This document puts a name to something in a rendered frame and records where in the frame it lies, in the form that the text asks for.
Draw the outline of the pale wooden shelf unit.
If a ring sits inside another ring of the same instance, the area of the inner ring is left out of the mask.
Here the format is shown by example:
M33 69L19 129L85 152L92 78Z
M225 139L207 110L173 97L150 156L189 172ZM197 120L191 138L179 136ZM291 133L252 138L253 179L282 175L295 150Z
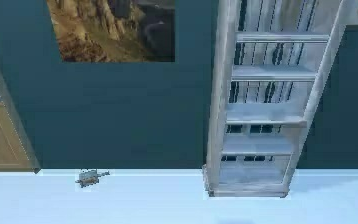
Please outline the pale wooden shelf unit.
M358 0L219 0L205 190L280 197Z

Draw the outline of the framed rocky landscape picture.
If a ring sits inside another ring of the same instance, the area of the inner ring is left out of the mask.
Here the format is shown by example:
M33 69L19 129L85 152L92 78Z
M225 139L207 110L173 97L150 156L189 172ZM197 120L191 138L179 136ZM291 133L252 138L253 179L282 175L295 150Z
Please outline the framed rocky landscape picture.
M65 62L173 62L175 0L46 0Z

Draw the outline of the small grey brown object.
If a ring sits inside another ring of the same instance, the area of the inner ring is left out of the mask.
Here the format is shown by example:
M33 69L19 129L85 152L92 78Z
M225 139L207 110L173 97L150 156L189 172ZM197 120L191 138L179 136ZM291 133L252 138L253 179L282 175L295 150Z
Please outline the small grey brown object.
M107 176L109 174L109 171L99 173L96 169L88 170L79 174L76 183L78 183L81 188L84 188L99 183L100 177Z

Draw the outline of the tan wooden room door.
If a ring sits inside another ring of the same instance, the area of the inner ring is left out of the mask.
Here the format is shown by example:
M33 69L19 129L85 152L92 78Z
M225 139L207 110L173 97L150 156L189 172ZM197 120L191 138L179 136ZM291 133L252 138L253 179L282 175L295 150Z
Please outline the tan wooden room door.
M40 163L0 70L0 172L33 172Z

